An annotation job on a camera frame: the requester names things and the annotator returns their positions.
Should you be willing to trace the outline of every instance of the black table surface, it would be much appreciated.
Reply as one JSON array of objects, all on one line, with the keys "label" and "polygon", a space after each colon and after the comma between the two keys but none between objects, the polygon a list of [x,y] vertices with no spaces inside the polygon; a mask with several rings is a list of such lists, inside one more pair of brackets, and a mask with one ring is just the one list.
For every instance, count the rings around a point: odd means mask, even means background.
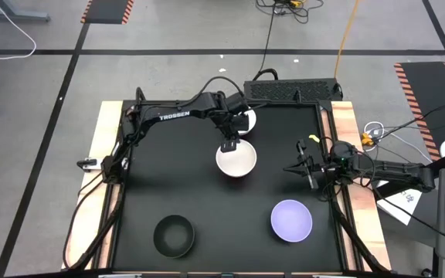
[{"label": "black table surface", "polygon": [[[181,272],[340,271],[338,242],[328,203],[306,189],[298,175],[282,171],[296,161],[295,144],[319,136],[315,108],[264,107],[244,137],[256,149],[255,168],[229,178],[216,165],[220,132],[211,120],[183,118],[156,124],[134,149],[114,252],[115,270]],[[317,145],[307,149],[321,159]],[[270,213],[295,199],[312,214],[313,229],[302,242],[273,233]],[[195,244],[180,259],[154,247],[153,233],[167,215],[195,226]]]}]

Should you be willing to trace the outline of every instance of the black bowl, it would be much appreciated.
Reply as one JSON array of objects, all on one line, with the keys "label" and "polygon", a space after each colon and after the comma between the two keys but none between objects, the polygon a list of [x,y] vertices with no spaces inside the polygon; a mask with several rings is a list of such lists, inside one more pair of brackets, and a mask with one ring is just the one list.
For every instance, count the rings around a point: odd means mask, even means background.
[{"label": "black bowl", "polygon": [[155,248],[168,258],[179,258],[185,255],[192,248],[194,241],[193,225],[183,216],[167,216],[155,226]]}]

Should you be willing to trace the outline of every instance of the yellow tag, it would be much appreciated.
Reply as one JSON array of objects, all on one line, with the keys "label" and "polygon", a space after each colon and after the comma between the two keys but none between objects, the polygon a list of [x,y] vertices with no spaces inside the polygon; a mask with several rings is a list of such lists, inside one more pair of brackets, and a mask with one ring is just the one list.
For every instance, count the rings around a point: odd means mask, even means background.
[{"label": "yellow tag", "polygon": [[320,143],[321,141],[318,139],[317,136],[315,136],[314,134],[310,134],[310,136],[308,136],[311,140]]}]

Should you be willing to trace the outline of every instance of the white paper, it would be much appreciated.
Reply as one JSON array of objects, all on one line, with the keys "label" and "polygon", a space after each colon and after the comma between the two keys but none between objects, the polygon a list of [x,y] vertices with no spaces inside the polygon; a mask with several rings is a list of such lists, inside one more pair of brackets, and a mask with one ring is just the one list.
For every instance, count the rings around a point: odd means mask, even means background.
[{"label": "white paper", "polygon": [[[387,184],[387,181],[380,181],[378,186],[382,186]],[[400,208],[406,210],[410,214],[413,214],[416,208],[416,204],[420,200],[420,196],[422,196],[422,192],[419,192],[415,189],[408,189],[404,192],[400,192],[396,195],[389,196],[386,200],[390,201],[394,205],[398,205]],[[380,207],[383,211],[389,213],[395,219],[398,219],[404,225],[408,225],[411,216],[407,215],[402,210],[397,207],[389,204],[385,200],[377,201],[377,206]]]}]

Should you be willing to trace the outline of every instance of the white bowl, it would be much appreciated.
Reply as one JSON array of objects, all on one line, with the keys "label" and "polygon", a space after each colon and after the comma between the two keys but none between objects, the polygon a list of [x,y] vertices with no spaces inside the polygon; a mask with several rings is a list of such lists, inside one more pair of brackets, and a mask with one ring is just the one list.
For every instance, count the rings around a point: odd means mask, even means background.
[{"label": "white bowl", "polygon": [[221,147],[217,149],[216,163],[224,174],[234,178],[243,177],[255,167],[256,152],[252,144],[239,139],[235,151],[223,153]]},{"label": "white bowl", "polygon": [[255,123],[256,123],[255,111],[248,110],[248,111],[245,112],[245,115],[248,116],[248,130],[246,130],[246,131],[238,131],[239,135],[248,134],[252,130],[252,128],[255,127]]}]

